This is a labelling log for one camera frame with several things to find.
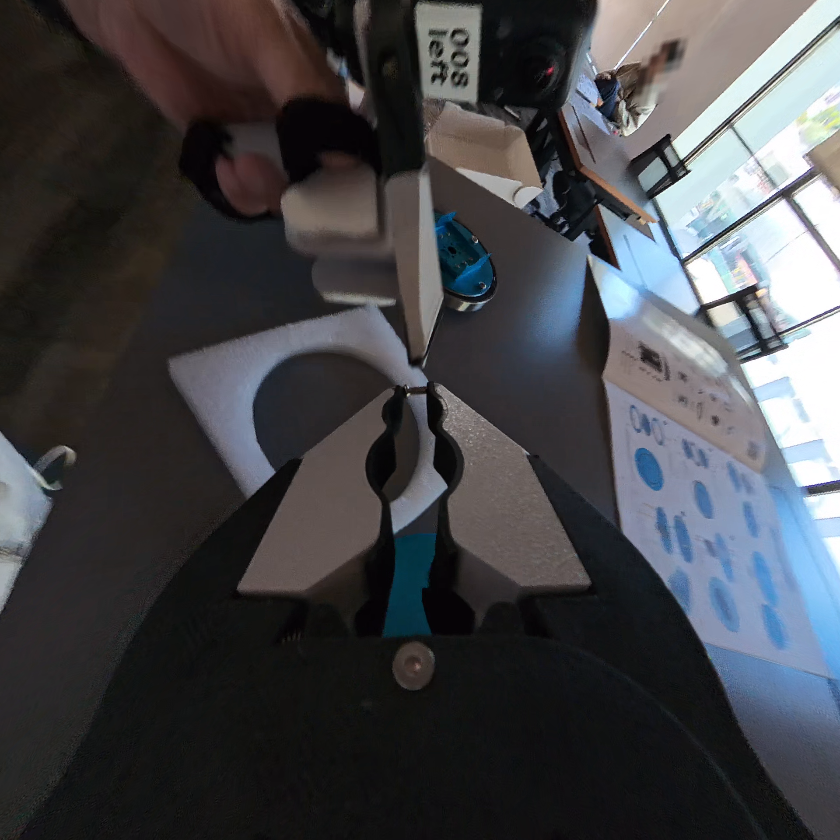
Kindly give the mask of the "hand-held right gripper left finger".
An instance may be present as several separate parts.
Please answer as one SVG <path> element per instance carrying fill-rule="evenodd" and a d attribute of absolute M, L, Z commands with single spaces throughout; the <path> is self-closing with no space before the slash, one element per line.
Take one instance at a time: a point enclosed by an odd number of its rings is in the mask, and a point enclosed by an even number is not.
<path fill-rule="evenodd" d="M 237 592 L 335 609 L 357 634 L 381 634 L 395 572 L 395 436 L 406 388 L 383 392 L 301 459 Z"/>

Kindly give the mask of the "wood-edged table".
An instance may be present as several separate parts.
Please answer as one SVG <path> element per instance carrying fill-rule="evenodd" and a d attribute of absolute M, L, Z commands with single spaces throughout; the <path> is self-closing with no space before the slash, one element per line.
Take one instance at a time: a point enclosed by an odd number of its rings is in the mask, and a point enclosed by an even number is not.
<path fill-rule="evenodd" d="M 570 179 L 582 183 L 587 204 L 580 219 L 570 223 L 569 233 L 584 230 L 594 235 L 595 253 L 619 269 L 620 255 L 627 248 L 627 233 L 635 231 L 655 240 L 659 219 L 623 147 L 623 137 L 614 134 L 578 89 L 559 111 L 561 137 L 565 143 L 563 163 L 570 164 Z"/>

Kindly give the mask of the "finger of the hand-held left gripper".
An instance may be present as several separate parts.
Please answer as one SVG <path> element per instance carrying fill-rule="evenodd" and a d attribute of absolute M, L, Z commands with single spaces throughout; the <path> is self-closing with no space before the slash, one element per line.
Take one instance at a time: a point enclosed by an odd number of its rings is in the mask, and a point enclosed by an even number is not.
<path fill-rule="evenodd" d="M 331 303 L 397 306 L 413 366 L 423 366 L 444 306 L 427 163 L 378 176 L 370 166 L 320 170 L 282 197 L 289 246 L 313 258 Z"/>

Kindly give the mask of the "instruction sheet blue diagrams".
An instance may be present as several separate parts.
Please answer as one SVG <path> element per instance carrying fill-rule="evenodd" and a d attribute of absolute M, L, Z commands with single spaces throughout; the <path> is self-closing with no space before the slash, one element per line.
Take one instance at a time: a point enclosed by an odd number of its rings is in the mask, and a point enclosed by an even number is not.
<path fill-rule="evenodd" d="M 700 640 L 832 677 L 761 475 L 617 385 L 604 387 L 621 530 Z"/>

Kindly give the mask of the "assembly instruction booklet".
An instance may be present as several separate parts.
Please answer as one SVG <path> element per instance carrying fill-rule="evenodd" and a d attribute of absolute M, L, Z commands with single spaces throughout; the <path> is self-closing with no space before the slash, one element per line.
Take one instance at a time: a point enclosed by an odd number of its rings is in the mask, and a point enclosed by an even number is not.
<path fill-rule="evenodd" d="M 721 353 L 643 298 L 602 305 L 610 328 L 605 383 L 762 473 L 768 454 L 763 415 Z"/>

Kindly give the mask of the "black office chair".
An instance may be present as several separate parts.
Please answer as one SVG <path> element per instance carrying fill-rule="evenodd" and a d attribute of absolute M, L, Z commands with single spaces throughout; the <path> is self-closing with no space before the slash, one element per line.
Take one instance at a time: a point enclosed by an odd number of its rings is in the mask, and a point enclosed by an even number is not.
<path fill-rule="evenodd" d="M 560 137 L 559 119 L 536 111 L 526 138 L 542 191 L 526 205 L 525 213 L 570 241 L 584 236 L 592 247 L 598 236 L 594 186 L 574 168 L 570 148 Z"/>

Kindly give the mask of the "white foam frame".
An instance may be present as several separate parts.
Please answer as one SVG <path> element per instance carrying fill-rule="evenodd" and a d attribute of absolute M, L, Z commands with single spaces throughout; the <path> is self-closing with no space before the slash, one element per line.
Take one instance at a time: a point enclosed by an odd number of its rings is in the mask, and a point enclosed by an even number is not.
<path fill-rule="evenodd" d="M 328 316 L 171 358 L 171 378 L 239 488 L 253 496 L 395 385 L 425 385 L 377 308 Z"/>

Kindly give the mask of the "open cardboard box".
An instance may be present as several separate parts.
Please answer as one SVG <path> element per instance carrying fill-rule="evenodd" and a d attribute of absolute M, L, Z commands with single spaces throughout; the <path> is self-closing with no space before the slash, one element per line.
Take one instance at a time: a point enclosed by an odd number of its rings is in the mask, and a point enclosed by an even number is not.
<path fill-rule="evenodd" d="M 448 101 L 425 137 L 427 153 L 523 209 L 543 191 L 525 132 Z"/>

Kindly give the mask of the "person's left forearm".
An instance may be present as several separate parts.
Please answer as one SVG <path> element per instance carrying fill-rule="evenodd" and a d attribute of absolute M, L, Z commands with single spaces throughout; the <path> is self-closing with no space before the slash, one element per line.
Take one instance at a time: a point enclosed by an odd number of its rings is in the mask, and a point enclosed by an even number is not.
<path fill-rule="evenodd" d="M 291 101 L 347 104 L 293 2 L 68 1 L 71 20 L 181 129 L 258 123 Z"/>

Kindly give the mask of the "black metal frame stand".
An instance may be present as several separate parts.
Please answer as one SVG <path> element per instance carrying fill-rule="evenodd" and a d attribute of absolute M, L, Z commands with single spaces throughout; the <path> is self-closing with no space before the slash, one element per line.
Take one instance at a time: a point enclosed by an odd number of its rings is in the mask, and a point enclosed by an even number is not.
<path fill-rule="evenodd" d="M 740 362 L 766 358 L 787 348 L 769 292 L 758 285 L 702 304 L 697 316 L 729 342 Z"/>
<path fill-rule="evenodd" d="M 628 170 L 648 199 L 656 198 L 690 173 L 669 133 L 630 160 Z"/>

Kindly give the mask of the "blue round metal plate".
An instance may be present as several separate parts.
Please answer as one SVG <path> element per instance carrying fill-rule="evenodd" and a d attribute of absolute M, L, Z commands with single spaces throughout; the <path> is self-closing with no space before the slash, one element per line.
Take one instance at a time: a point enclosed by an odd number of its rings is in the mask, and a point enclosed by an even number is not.
<path fill-rule="evenodd" d="M 429 635 L 423 592 L 434 560 L 432 532 L 395 538 L 395 572 L 389 595 L 383 637 Z"/>

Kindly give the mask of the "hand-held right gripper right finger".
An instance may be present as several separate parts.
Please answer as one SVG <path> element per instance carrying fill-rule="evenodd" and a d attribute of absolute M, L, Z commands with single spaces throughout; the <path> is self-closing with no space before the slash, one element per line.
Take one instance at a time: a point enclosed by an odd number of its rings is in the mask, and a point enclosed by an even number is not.
<path fill-rule="evenodd" d="M 469 635 L 497 604 L 578 595 L 591 579 L 526 449 L 440 384 L 427 387 L 445 489 L 423 588 L 434 635 Z"/>

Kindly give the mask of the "person's left hand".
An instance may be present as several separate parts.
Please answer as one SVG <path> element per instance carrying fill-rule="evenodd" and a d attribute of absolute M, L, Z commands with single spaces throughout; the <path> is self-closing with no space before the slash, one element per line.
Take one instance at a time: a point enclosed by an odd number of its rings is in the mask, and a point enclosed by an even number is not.
<path fill-rule="evenodd" d="M 220 156 L 215 163 L 222 194 L 235 211 L 247 218 L 281 213 L 281 198 L 289 186 L 286 173 L 261 154 Z"/>

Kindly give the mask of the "large glass window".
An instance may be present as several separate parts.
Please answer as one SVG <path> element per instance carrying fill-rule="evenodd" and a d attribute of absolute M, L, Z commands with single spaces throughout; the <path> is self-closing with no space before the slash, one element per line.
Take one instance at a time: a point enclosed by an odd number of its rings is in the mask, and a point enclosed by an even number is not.
<path fill-rule="evenodd" d="M 758 285 L 786 350 L 743 369 L 793 478 L 838 485 L 838 2 L 814 2 L 677 141 L 687 178 L 658 199 L 700 305 Z"/>

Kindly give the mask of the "blue round bearing base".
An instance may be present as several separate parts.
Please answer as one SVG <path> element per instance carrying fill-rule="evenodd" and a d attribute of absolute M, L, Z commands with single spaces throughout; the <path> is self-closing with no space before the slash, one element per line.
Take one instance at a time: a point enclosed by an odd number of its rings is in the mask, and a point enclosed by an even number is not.
<path fill-rule="evenodd" d="M 490 252 L 455 213 L 434 213 L 437 257 L 444 304 L 457 312 L 477 312 L 497 292 Z"/>

